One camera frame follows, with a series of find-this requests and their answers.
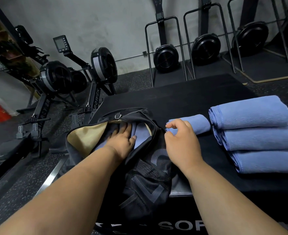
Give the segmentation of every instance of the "gray wall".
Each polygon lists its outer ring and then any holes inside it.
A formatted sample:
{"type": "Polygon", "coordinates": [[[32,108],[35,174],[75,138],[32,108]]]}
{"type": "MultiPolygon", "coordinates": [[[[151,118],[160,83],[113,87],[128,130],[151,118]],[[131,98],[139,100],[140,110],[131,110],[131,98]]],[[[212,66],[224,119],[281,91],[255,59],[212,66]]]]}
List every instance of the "gray wall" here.
{"type": "MultiPolygon", "coordinates": [[[[231,24],[227,12],[228,0],[212,0],[221,3],[227,23],[231,24]]],[[[276,0],[279,14],[284,17],[280,0],[276,0]]],[[[239,25],[243,0],[232,3],[236,26],[239,25]]],[[[183,43],[186,43],[183,15],[198,7],[198,0],[163,0],[165,16],[178,17],[183,43]]],[[[84,61],[90,62],[91,51],[96,47],[107,47],[115,60],[139,55],[146,50],[144,27],[155,20],[155,10],[151,0],[0,0],[0,8],[13,25],[24,25],[34,39],[34,44],[50,54],[50,60],[60,60],[68,66],[79,69],[71,60],[58,54],[52,38],[66,35],[72,50],[84,61]]],[[[256,19],[274,20],[270,0],[260,0],[256,19]]],[[[197,14],[188,15],[190,39],[197,37],[197,14]]],[[[222,22],[216,7],[210,10],[209,32],[222,34],[222,22]]],[[[166,23],[168,42],[179,44],[175,22],[166,23]]],[[[269,25],[269,40],[278,32],[276,24],[269,25]]],[[[158,27],[148,28],[151,51],[160,45],[158,27]]],[[[225,51],[226,41],[221,51],[225,51]]],[[[184,47],[188,59],[187,46],[184,47]]],[[[147,57],[143,56],[117,62],[118,73],[138,71],[148,68],[147,57]]]]}

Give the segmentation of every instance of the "person's right hand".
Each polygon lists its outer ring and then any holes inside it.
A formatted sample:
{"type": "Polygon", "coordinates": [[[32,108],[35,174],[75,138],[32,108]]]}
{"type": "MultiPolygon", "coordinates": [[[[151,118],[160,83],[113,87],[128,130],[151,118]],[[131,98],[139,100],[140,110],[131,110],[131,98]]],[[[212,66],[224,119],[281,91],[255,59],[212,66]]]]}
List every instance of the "person's right hand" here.
{"type": "Polygon", "coordinates": [[[188,121],[175,119],[166,124],[166,128],[177,128],[173,135],[165,133],[165,143],[170,160],[185,174],[190,168],[204,163],[201,157],[201,147],[196,134],[188,121]]]}

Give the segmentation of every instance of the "human hand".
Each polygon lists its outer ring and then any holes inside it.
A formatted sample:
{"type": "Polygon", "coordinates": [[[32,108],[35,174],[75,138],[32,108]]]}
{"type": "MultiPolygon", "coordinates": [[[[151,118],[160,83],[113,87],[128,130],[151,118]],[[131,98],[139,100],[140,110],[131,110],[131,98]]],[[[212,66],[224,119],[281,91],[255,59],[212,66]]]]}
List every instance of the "human hand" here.
{"type": "Polygon", "coordinates": [[[113,150],[114,154],[122,161],[125,159],[135,144],[136,136],[129,139],[132,131],[132,124],[120,125],[120,130],[116,129],[111,136],[108,137],[104,147],[113,150]]]}
{"type": "Polygon", "coordinates": [[[188,121],[175,119],[166,124],[166,128],[177,128],[173,135],[165,133],[165,143],[170,160],[185,174],[190,168],[204,163],[201,157],[201,147],[196,134],[188,121]]]}

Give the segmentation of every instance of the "beige bag lining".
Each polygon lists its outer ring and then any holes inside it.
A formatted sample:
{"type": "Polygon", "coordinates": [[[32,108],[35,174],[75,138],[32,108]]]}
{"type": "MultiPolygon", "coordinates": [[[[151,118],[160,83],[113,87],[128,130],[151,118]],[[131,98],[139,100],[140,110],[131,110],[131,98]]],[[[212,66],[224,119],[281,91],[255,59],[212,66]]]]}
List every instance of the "beige bag lining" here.
{"type": "MultiPolygon", "coordinates": [[[[91,150],[96,146],[100,138],[102,137],[107,124],[111,123],[121,123],[122,120],[112,120],[109,122],[104,122],[97,125],[85,126],[73,130],[67,136],[67,141],[74,147],[78,152],[86,158],[91,150]]],[[[151,130],[147,124],[145,124],[149,134],[151,135],[151,130]]]]}

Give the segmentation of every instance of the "bag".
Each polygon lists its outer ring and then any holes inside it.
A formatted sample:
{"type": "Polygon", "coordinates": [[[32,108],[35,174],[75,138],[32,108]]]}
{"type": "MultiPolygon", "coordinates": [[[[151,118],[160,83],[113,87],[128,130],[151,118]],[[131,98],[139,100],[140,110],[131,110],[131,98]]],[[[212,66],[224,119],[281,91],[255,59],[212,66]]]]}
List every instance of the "bag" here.
{"type": "Polygon", "coordinates": [[[147,109],[117,110],[104,115],[97,124],[81,126],[69,132],[66,146],[70,161],[78,164],[86,158],[99,142],[107,125],[121,122],[145,123],[150,137],[133,149],[115,171],[103,205],[108,202],[118,207],[127,220],[152,217],[153,212],[165,204],[169,197],[172,163],[165,147],[165,130],[150,118],[147,109]]]}

